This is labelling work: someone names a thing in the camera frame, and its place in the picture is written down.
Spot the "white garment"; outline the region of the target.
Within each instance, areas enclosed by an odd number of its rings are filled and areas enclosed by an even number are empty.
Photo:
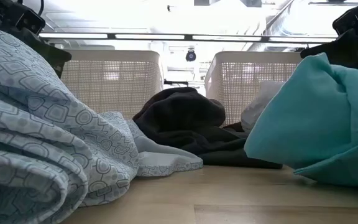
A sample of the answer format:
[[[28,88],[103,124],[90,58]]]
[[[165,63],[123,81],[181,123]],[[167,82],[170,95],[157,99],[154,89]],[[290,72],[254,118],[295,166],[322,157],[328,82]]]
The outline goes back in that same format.
[[[271,99],[279,92],[285,82],[263,81],[256,97],[241,113],[241,126],[246,133],[250,133],[259,116]]]

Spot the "light blue patterned shirt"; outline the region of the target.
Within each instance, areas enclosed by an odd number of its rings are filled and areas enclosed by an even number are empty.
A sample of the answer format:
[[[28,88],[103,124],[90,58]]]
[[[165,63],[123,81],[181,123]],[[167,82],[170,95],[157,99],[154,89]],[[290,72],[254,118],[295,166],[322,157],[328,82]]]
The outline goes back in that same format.
[[[0,30],[0,224],[59,224],[117,200],[134,177],[202,166],[122,114],[93,111],[41,55]]]

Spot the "white plastic laundry basket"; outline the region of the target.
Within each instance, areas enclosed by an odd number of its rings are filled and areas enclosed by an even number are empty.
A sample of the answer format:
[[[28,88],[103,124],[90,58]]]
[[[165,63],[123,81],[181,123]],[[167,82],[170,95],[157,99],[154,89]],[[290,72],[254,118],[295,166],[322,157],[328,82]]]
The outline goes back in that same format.
[[[204,79],[206,97],[223,105],[223,126],[237,123],[262,82],[287,81],[300,62],[298,52],[219,52]]]
[[[68,51],[62,82],[97,113],[118,111],[131,119],[163,89],[160,55],[151,50]]]

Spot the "teal garment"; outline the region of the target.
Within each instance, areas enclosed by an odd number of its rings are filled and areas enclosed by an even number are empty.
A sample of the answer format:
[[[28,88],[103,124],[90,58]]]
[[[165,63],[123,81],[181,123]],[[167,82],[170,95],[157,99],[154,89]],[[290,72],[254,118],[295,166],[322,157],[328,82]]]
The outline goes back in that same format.
[[[325,54],[304,58],[247,138],[248,157],[296,175],[358,187],[358,70]]]

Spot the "black garment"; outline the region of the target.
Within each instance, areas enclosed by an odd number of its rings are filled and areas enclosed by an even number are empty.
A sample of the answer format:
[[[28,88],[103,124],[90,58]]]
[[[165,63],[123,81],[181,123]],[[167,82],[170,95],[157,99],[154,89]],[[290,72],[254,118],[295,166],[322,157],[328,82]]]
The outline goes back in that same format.
[[[249,132],[240,122],[225,126],[224,106],[194,88],[160,91],[132,119],[151,140],[190,152],[205,165],[282,168],[281,164],[249,158],[244,150]]]

